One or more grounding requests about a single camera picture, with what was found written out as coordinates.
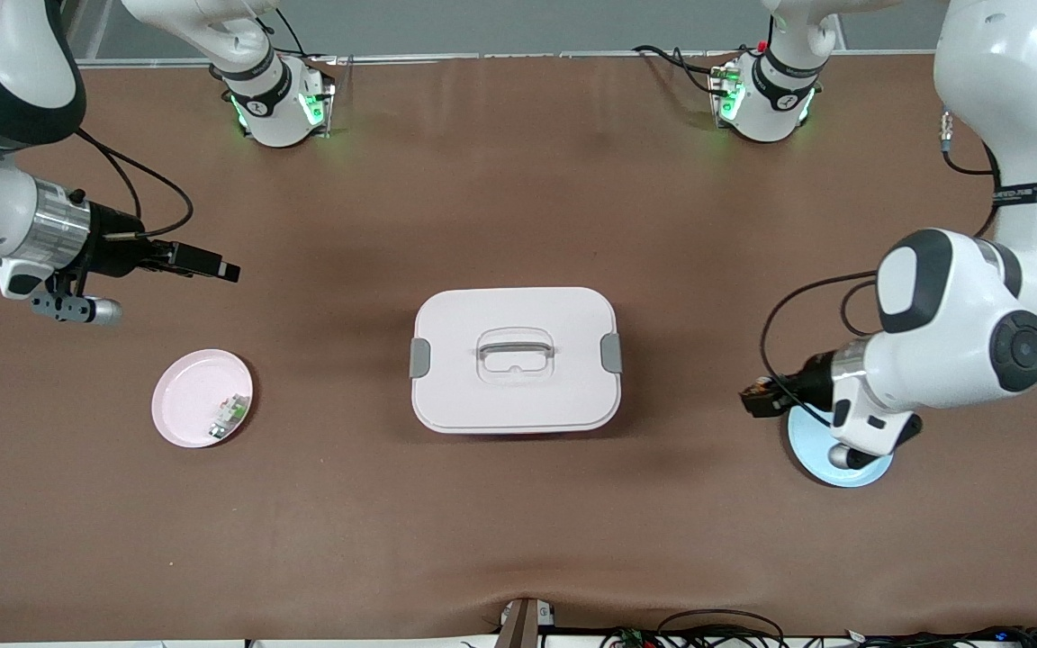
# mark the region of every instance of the pink plate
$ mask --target pink plate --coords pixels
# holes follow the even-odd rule
[[[162,439],[175,446],[214,446],[220,440],[208,430],[219,405],[235,394],[250,399],[254,392],[247,366],[233,353],[196,350],[162,373],[151,398],[151,418]]]

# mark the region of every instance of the brown tabletop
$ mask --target brown tabletop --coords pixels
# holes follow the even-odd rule
[[[180,182],[178,233],[239,284],[96,276],[116,329],[0,298],[0,641],[374,638],[733,607],[792,632],[1037,624],[1037,390],[925,414],[872,487],[824,487],[736,392],[779,298],[875,266],[922,226],[972,232],[987,179],[938,159],[930,57],[836,58],[803,130],[716,131],[657,62],[465,60],[340,75],[335,131],[235,136],[202,69],[87,72],[86,128]],[[983,164],[965,129],[955,156]],[[129,208],[79,140],[21,166]],[[180,205],[136,176],[146,220]],[[568,439],[449,439],[411,406],[415,311],[449,288],[581,284],[616,307],[623,402]],[[848,339],[843,288],[789,307],[793,370]],[[857,300],[870,327],[871,295]],[[228,443],[169,446],[157,378],[240,354],[259,398]]]

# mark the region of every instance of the brown table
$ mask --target brown table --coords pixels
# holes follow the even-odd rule
[[[807,125],[758,145],[658,63],[363,66],[333,137],[290,150],[239,139],[204,71],[87,73],[87,129],[185,186],[199,210],[180,238],[243,282],[94,278],[127,307],[118,329],[0,298],[0,641],[474,632],[520,595],[563,624],[695,607],[798,635],[1037,624],[1037,390],[927,413],[856,491],[795,471],[781,424],[735,395],[786,291],[872,267],[915,228],[983,221],[988,181],[938,159],[930,68],[837,58]],[[983,164],[969,136],[955,156]],[[127,208],[78,140],[21,164]],[[172,221],[177,202],[140,185],[147,220]],[[527,284],[616,307],[616,419],[570,439],[427,431],[416,309]],[[786,310],[778,366],[847,339],[841,291]],[[242,354],[260,395],[229,443],[180,450],[149,394],[205,347]]]

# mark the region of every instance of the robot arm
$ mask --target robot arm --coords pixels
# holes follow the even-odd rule
[[[831,462],[861,468],[922,427],[914,411],[1015,397],[1037,385],[1037,3],[952,0],[934,58],[940,97],[992,151],[990,242],[923,229],[877,267],[882,331],[783,379],[833,412]],[[793,403],[773,378],[741,397],[756,415]]]
[[[122,0],[133,17],[205,54],[230,89],[244,131],[267,146],[290,146],[330,129],[334,79],[284,57],[255,18],[279,0]]]
[[[714,98],[720,123],[756,142],[785,139],[803,119],[815,82],[835,50],[832,13],[872,11],[902,0],[761,0],[770,11],[766,49],[741,53],[727,68],[737,74],[716,81],[725,97]]]
[[[239,269],[181,243],[114,234],[144,232],[137,219],[90,202],[13,166],[12,153],[65,139],[86,110],[82,78],[62,37],[58,5],[47,0],[0,0],[0,290],[30,299],[56,319],[115,323],[119,306],[82,295],[87,272],[123,276],[135,267],[175,275],[218,276],[233,282]],[[79,289],[71,291],[78,280]],[[46,284],[46,294],[36,294]]]

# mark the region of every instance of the blue plate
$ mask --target blue plate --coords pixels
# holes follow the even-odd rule
[[[829,412],[818,410],[815,412],[818,412],[823,419],[831,420]],[[876,482],[886,474],[886,469],[891,467],[891,460],[894,459],[894,455],[889,454],[881,459],[872,460],[867,467],[857,471],[835,468],[828,454],[839,442],[832,438],[830,427],[822,426],[822,423],[815,421],[814,416],[807,414],[797,405],[787,416],[787,435],[790,439],[790,450],[794,451],[794,457],[802,467],[820,481],[836,487],[864,487]]]

